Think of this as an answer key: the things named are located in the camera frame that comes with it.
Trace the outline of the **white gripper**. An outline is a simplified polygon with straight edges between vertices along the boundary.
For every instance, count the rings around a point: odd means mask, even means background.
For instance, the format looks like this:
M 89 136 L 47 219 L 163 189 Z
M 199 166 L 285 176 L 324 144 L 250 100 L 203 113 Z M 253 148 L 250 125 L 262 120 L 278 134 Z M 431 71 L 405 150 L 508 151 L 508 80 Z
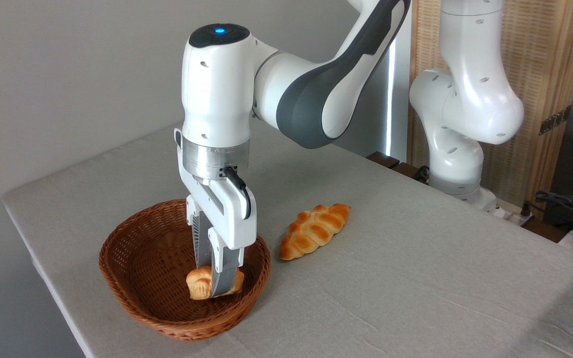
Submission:
M 212 297 L 229 292 L 237 268 L 243 265 L 245 247 L 256 240 L 257 206 L 252 191 L 225 164 L 210 165 L 218 149 L 203 147 L 174 130 L 178 145 L 178 170 L 190 195 L 186 198 L 187 224 L 191 226 L 196 268 L 212 269 Z

